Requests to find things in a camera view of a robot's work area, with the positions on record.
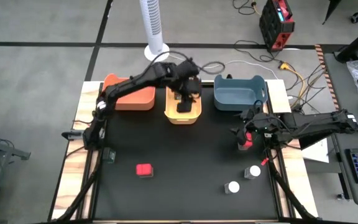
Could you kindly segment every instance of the red cube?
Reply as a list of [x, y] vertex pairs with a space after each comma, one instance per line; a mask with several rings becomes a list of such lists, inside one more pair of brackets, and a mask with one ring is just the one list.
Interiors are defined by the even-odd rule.
[[137, 164], [136, 165], [136, 175], [139, 177], [152, 177], [153, 176], [153, 167], [151, 164]]

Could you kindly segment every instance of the gray carpet floor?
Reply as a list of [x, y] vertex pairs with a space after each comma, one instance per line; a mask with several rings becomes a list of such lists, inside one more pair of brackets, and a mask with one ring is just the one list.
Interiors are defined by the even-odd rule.
[[[265, 1], [257, 1], [260, 11]], [[296, 20], [296, 31], [288, 44], [348, 44], [358, 36], [358, 24], [349, 22], [349, 16], [358, 11], [358, 1], [343, 0], [324, 26], [321, 23], [329, 1], [288, 2]], [[105, 5], [106, 0], [0, 0], [0, 41], [94, 42]], [[257, 15], [238, 14], [229, 0], [161, 0], [160, 7], [165, 42], [233, 44], [244, 39], [263, 43]], [[145, 42], [139, 1], [114, 0], [103, 42]], [[199, 64], [211, 60], [256, 63], [231, 49], [174, 50]], [[265, 50], [249, 51], [266, 54]], [[32, 152], [30, 160], [12, 163], [1, 180], [0, 220], [46, 221], [67, 146], [60, 133], [71, 126], [91, 53], [91, 47], [0, 47], [0, 138]], [[277, 58], [290, 62], [304, 76], [319, 63], [314, 50], [284, 50]], [[92, 80], [104, 80], [109, 73], [136, 75], [147, 64], [143, 49], [101, 48]], [[278, 62], [262, 65], [273, 70], [286, 86], [295, 82], [294, 74], [277, 69]], [[246, 63], [228, 64], [224, 74], [228, 73], [237, 78], [274, 78], [270, 71]], [[207, 74], [201, 77], [214, 78]], [[325, 79], [320, 78], [316, 85], [326, 86]], [[299, 86], [289, 94], [298, 91]], [[322, 113], [334, 109], [327, 88], [310, 103]], [[310, 107], [305, 110], [317, 113]], [[310, 174], [310, 182], [321, 217], [358, 222], [358, 205], [335, 198], [341, 193], [336, 174]]]

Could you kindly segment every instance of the cable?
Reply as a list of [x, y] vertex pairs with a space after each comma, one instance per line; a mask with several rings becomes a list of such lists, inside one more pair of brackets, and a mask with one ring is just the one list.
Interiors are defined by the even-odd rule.
[[256, 2], [255, 1], [253, 1], [252, 3], [251, 3], [251, 6], [253, 5], [253, 7], [254, 7], [254, 10], [255, 10], [255, 12], [256, 12], [256, 14], [258, 14], [259, 16], [261, 16], [261, 13], [259, 13], [258, 12], [258, 10], [256, 10]]
[[279, 55], [280, 52], [278, 52], [276, 55], [273, 55], [271, 52], [268, 52], [270, 54], [270, 56], [268, 55], [260, 55], [259, 56], [259, 59], [255, 58], [249, 51], [247, 50], [242, 50], [242, 49], [238, 49], [236, 47], [236, 45], [239, 43], [239, 42], [246, 42], [246, 43], [253, 43], [253, 44], [256, 44], [256, 45], [262, 45], [262, 44], [259, 44], [258, 42], [256, 41], [253, 41], [253, 40], [237, 40], [236, 43], [234, 43], [233, 45], [233, 49], [238, 51], [238, 52], [241, 52], [241, 53], [246, 53], [248, 54], [250, 57], [252, 57], [255, 61], [257, 62], [271, 62], [271, 61], [278, 61], [278, 62], [281, 62], [279, 59], [276, 59], [276, 57]]
[[13, 142], [11, 142], [10, 140], [7, 139], [0, 139], [0, 143], [3, 142], [5, 143], [7, 146], [15, 148], [15, 145], [13, 144]]
[[[183, 59], [183, 58], [176, 57], [176, 56], [171, 56], [171, 55], [170, 55], [170, 57], [173, 57], [173, 58], [176, 58], [176, 59], [179, 59], [179, 60], [185, 60], [185, 59]], [[250, 63], [250, 62], [247, 62], [247, 61], [245, 61], [245, 60], [232, 60], [232, 61], [230, 61], [230, 62], [224, 63], [223, 65], [226, 66], [226, 65], [228, 65], [228, 64], [230, 64], [230, 63], [247, 63], [247, 64], [249, 64], [249, 65], [256, 65], [256, 66], [259, 66], [259, 67], [261, 67], [261, 68], [264, 68], [264, 69], [270, 71], [270, 72], [274, 75], [274, 77], [275, 77], [276, 79], [278, 79], [278, 77], [276, 76], [276, 74], [274, 73], [273, 70], [271, 70], [271, 69], [269, 69], [269, 68], [266, 68], [266, 67], [263, 66], [263, 65], [260, 65], [260, 64], [257, 64], [257, 63]], [[219, 63], [218, 65], [209, 66], [209, 67], [203, 67], [203, 71], [204, 71], [205, 69], [216, 68], [216, 67], [219, 67], [219, 66], [222, 66], [222, 65]]]
[[83, 124], [91, 124], [91, 123], [92, 123], [92, 121], [86, 122], [86, 121], [81, 121], [81, 120], [73, 120], [73, 122], [74, 122], [74, 123], [75, 123], [75, 122], [79, 122], [79, 123], [83, 123]]
[[[209, 72], [207, 70], [205, 70], [206, 68], [208, 69], [208, 65], [212, 65], [212, 64], [217, 64], [213, 67], [219, 67], [219, 66], [222, 66], [222, 69], [217, 71], [217, 72]], [[201, 66], [201, 67], [198, 67], [201, 71], [207, 73], [208, 75], [217, 75], [217, 74], [220, 74], [222, 73], [225, 69], [226, 69], [226, 65], [222, 62], [218, 62], [218, 61], [215, 61], [215, 62], [208, 62], [206, 63], [205, 65]]]
[[[239, 12], [239, 14], [249, 16], [249, 15], [253, 15], [253, 14], [256, 13], [256, 9], [255, 9], [254, 6], [252, 6], [252, 4], [251, 4], [251, 6], [246, 6], [246, 4], [248, 4], [249, 0], [246, 0], [246, 2], [245, 2], [244, 4], [242, 4], [241, 6], [239, 6], [239, 7], [237, 7], [237, 6], [234, 4], [235, 1], [236, 1], [236, 0], [232, 0], [231, 3], [232, 3], [232, 5], [233, 5], [233, 8], [234, 8], [234, 9], [237, 9], [237, 11]], [[252, 11], [246, 13], [246, 12], [242, 12], [241, 9], [251, 9]]]
[[[307, 76], [307, 77], [305, 78], [305, 80], [311, 78], [314, 74], [316, 74], [316, 73], [318, 73], [319, 71], [323, 70], [323, 68], [320, 68], [320, 69], [317, 71], [317, 68], [319, 68], [319, 67], [320, 67], [320, 64], [313, 70], [313, 72], [312, 72], [309, 76]], [[296, 82], [296, 83], [295, 83], [293, 86], [291, 86], [291, 88], [289, 88], [288, 90], [292, 90], [292, 88], [294, 88], [295, 86], [297, 86], [297, 84], [299, 84], [299, 83], [301, 83], [301, 81]]]
[[296, 71], [294, 71], [294, 70], [292, 70], [292, 69], [290, 69], [290, 68], [286, 68], [286, 70], [288, 70], [288, 71], [290, 71], [290, 72], [296, 74], [296, 75], [298, 76], [298, 78], [302, 81], [302, 87], [301, 87], [301, 90], [299, 91], [299, 94], [298, 94], [299, 97], [298, 97], [298, 99], [295, 100], [295, 102], [291, 105], [291, 107], [292, 107], [292, 106], [296, 105], [296, 103], [299, 101], [299, 98], [302, 98], [302, 94], [304, 93], [305, 80], [303, 79], [302, 75], [300, 75], [298, 72], [296, 72]]
[[300, 147], [290, 146], [289, 144], [285, 143], [284, 146], [291, 147], [293, 149], [301, 149]]
[[305, 100], [302, 99], [302, 98], [300, 98], [300, 100], [302, 100], [302, 101], [304, 102], [304, 103], [302, 103], [302, 105], [307, 104], [307, 105], [309, 105], [309, 106], [311, 107], [311, 109], [317, 111], [317, 113], [321, 113], [321, 112], [320, 112], [319, 110], [317, 110], [314, 106], [312, 106], [309, 102], [305, 101]]
[[322, 88], [322, 89], [320, 89], [319, 91], [317, 91], [317, 93], [315, 93], [309, 100], [306, 100], [301, 106], [303, 106], [304, 104], [309, 104], [309, 102], [317, 95], [317, 94], [319, 94], [323, 89], [325, 89], [325, 87], [324, 88]]
[[67, 159], [67, 157], [71, 156], [72, 154], [78, 152], [79, 150], [81, 150], [83, 148], [85, 148], [85, 146], [79, 147], [78, 149], [75, 149], [74, 151], [69, 152], [65, 158]]

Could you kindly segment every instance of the red power station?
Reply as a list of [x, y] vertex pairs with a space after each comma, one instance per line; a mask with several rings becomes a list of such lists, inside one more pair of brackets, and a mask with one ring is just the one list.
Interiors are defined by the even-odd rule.
[[259, 19], [259, 27], [269, 52], [283, 50], [295, 28], [287, 0], [268, 0]]

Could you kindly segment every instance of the yellow bin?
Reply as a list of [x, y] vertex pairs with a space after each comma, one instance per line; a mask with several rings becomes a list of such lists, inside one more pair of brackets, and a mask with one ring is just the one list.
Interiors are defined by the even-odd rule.
[[166, 87], [165, 97], [165, 115], [172, 124], [193, 124], [196, 122], [198, 116], [201, 114], [201, 97], [196, 99], [191, 106], [191, 111], [188, 113], [178, 113], [177, 104], [180, 100], [175, 99], [174, 92]]

